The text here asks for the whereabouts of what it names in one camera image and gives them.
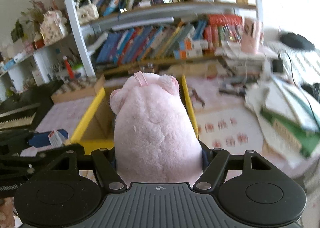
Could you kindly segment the person left hand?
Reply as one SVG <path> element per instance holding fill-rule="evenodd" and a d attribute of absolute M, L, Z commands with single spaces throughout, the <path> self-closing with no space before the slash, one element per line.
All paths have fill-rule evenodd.
<path fill-rule="evenodd" d="M 15 226 L 13 198 L 1 198 L 0 203 L 0 227 L 13 228 Z"/>

